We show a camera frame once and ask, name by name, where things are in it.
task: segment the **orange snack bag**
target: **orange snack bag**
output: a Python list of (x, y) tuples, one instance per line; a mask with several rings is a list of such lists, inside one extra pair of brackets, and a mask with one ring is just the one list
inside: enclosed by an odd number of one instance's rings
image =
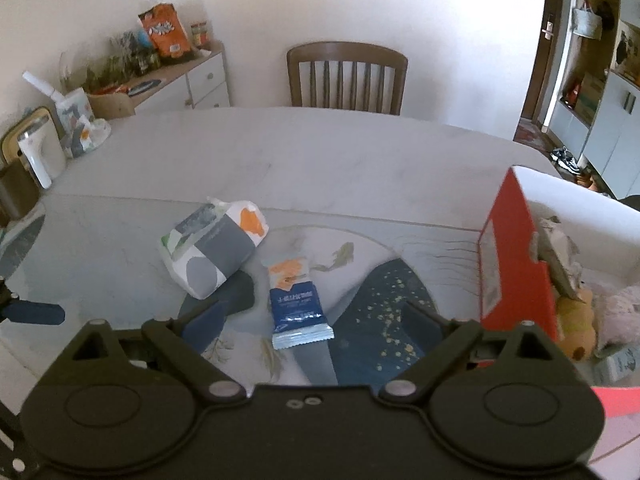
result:
[(195, 59), (195, 52), (172, 4), (157, 4), (138, 17), (164, 64)]

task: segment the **open box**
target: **open box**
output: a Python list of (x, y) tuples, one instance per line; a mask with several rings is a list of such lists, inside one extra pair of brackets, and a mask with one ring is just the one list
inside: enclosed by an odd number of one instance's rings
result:
[[(480, 317), (489, 330), (532, 320), (558, 339), (547, 264), (537, 257), (534, 218), (556, 215), (580, 249), (583, 280), (623, 288), (640, 281), (640, 212), (571, 182), (513, 167), (478, 240)], [(626, 388), (596, 387), (607, 417), (640, 412), (640, 376)]]

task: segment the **plush toy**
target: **plush toy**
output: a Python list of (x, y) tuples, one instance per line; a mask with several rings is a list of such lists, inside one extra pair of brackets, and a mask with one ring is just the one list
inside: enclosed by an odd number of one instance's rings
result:
[(593, 293), (587, 288), (578, 291), (581, 301), (558, 298), (558, 346), (573, 361), (585, 361), (596, 346), (596, 331), (593, 328)]

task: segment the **barcode label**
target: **barcode label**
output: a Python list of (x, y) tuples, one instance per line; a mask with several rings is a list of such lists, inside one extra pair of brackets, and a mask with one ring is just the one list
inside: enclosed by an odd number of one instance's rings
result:
[(495, 244), (494, 222), (489, 220), (480, 237), (480, 267), (482, 272), (482, 317), (486, 317), (500, 303), (500, 265)]

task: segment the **jar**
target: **jar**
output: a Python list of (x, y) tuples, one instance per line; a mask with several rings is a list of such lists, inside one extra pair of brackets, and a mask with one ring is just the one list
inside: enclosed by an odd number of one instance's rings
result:
[(193, 44), (198, 48), (205, 48), (209, 44), (207, 22), (191, 23)]

